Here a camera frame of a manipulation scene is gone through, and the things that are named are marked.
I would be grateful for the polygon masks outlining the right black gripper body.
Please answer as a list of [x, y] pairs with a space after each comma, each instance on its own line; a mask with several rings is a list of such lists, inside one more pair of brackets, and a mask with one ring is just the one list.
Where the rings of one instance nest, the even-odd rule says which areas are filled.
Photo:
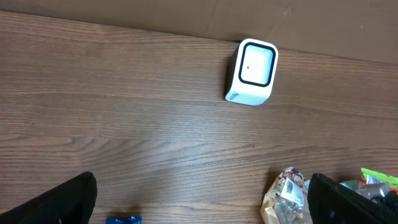
[[398, 204], [397, 204], [398, 198], [397, 198], [397, 192], [396, 191], [390, 191], [385, 197], [381, 197], [377, 200], [377, 203], [382, 206], [383, 208], [386, 208], [392, 212], [397, 213], [398, 209]]

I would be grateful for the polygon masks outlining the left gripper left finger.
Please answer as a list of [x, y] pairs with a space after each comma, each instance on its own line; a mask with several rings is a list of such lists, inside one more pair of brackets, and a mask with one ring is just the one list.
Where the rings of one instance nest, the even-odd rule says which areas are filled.
[[1, 214], [1, 224], [87, 224], [97, 198], [96, 179], [84, 172]]

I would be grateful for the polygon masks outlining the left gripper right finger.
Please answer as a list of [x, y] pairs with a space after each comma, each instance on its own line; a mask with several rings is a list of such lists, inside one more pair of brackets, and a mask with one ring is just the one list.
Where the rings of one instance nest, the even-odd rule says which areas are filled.
[[307, 200], [313, 224], [397, 224], [397, 213], [321, 173], [312, 175]]

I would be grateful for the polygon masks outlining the green haribo gummy bag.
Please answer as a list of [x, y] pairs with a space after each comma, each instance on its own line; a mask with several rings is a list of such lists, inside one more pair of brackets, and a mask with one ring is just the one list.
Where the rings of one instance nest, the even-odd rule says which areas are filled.
[[397, 177], [383, 174], [374, 170], [361, 168], [362, 176], [359, 181], [362, 184], [381, 184], [385, 183], [388, 185], [390, 190], [397, 192]]

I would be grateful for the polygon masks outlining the brown cookie snack bag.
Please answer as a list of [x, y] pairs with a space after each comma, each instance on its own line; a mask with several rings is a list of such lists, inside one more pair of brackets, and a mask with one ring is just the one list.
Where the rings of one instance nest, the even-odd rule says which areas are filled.
[[308, 207], [310, 181], [296, 168], [282, 171], [264, 195], [261, 217], [265, 224], [312, 224]]

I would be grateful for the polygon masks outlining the blue oreo cookie pack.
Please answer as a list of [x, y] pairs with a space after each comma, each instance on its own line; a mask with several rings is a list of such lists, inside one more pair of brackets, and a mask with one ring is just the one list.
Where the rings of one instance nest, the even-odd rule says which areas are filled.
[[127, 218], [108, 217], [106, 224], [142, 224], [141, 216], [130, 216]]

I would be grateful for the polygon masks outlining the white barcode scanner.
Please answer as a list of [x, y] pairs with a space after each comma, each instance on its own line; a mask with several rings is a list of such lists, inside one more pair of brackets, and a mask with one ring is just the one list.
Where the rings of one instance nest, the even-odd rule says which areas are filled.
[[230, 59], [225, 100], [251, 106], [267, 101], [278, 58], [275, 45], [256, 39], [242, 40]]

